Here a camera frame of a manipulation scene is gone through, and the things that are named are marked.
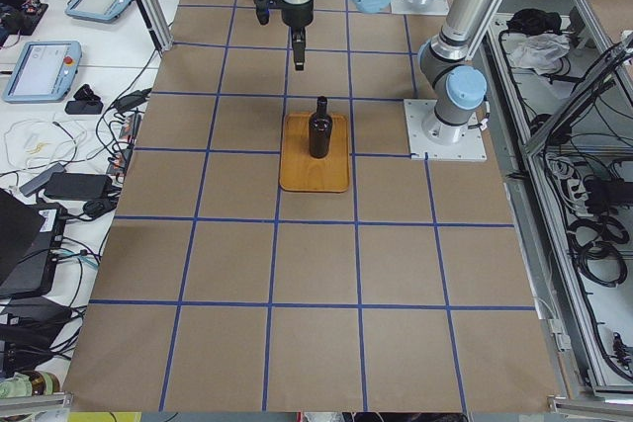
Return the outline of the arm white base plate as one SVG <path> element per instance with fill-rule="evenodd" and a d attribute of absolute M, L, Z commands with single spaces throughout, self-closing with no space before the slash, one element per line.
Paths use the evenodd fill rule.
<path fill-rule="evenodd" d="M 435 115 L 436 100 L 404 100 L 412 160 L 485 162 L 487 153 L 475 112 L 461 126 L 447 126 Z"/>

